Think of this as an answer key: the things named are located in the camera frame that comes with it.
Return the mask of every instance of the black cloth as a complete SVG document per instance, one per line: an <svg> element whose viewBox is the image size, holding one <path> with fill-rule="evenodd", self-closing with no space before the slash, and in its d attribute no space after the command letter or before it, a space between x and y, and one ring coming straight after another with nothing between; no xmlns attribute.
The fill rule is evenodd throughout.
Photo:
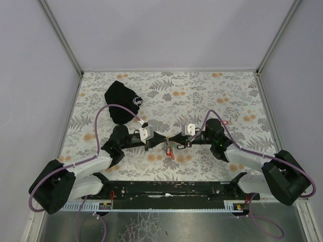
<svg viewBox="0 0 323 242"><path fill-rule="evenodd" d="M143 100L133 90L125 87L123 83L115 81L106 91L105 101L107 104L118 104L138 113ZM110 116L118 125L124 125L133 119L133 115L119 107L109 107Z"/></svg>

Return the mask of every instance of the white wall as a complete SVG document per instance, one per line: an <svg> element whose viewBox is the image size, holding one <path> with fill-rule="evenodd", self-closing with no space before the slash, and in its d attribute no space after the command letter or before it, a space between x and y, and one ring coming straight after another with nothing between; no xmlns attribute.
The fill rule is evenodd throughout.
<svg viewBox="0 0 323 242"><path fill-rule="evenodd" d="M47 0L84 70L256 69L293 0Z"/></svg>
<svg viewBox="0 0 323 242"><path fill-rule="evenodd" d="M28 189L54 158L78 76L36 0L0 8L0 240L20 241Z"/></svg>
<svg viewBox="0 0 323 242"><path fill-rule="evenodd" d="M317 185L311 198L323 233L323 1L303 1L262 79L289 150Z"/></svg>

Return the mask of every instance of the floral tablecloth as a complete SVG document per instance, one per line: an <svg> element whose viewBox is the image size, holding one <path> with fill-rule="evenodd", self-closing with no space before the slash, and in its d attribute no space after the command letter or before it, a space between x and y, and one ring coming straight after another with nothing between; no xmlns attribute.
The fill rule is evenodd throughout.
<svg viewBox="0 0 323 242"><path fill-rule="evenodd" d="M200 127L207 111L214 109L229 122L228 128L238 143L275 152L253 72L106 72L84 74L61 162L96 153L94 118L106 105L104 93L115 80L142 97L138 115L162 135L179 133L181 124L195 123ZM115 125L109 111L103 111L98 119L101 145ZM136 119L126 126L130 133L140 127ZM175 160L166 156L162 144L147 152L143 147L127 149L125 158L103 174L112 180L222 181L248 169L215 159L209 148L210 145L195 145L174 150Z"/></svg>

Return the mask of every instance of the keychain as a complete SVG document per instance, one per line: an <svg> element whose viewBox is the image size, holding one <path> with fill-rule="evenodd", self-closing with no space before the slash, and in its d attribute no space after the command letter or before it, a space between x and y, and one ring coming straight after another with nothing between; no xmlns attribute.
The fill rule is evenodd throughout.
<svg viewBox="0 0 323 242"><path fill-rule="evenodd" d="M170 142L168 141L168 139L164 142L164 149L166 151L166 155L170 156L173 160L175 160L172 146L171 146Z"/></svg>

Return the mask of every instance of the red tag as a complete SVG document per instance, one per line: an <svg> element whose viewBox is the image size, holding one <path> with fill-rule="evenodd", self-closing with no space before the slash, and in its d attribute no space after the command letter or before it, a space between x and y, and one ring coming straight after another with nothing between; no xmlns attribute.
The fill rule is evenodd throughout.
<svg viewBox="0 0 323 242"><path fill-rule="evenodd" d="M173 160L175 160L175 156L171 148L166 148L166 155L170 156Z"/></svg>

